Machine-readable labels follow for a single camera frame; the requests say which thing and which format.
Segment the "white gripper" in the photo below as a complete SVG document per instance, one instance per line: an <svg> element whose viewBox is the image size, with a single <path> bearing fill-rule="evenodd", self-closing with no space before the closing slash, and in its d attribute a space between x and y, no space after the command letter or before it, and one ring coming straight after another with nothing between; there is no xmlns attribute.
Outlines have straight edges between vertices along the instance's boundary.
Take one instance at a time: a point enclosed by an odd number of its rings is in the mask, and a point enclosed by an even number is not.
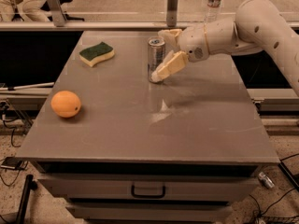
<svg viewBox="0 0 299 224"><path fill-rule="evenodd" d="M188 27L183 31L181 29L161 30L158 36L174 50L182 51L168 52L163 62L150 75L152 82L161 82L182 70L187 65L188 59L195 63L204 61L209 56L203 24Z"/></svg>

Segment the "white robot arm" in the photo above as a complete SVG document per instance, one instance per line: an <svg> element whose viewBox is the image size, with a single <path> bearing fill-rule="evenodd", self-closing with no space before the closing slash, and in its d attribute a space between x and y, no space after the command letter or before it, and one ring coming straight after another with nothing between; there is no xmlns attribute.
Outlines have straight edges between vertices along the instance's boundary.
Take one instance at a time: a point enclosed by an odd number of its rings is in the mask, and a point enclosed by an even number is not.
<svg viewBox="0 0 299 224"><path fill-rule="evenodd" d="M269 0L245 0L235 16L184 30L161 30L158 36L173 49L149 75L161 82L189 62L215 54L243 55L265 51L299 95L299 35Z"/></svg>

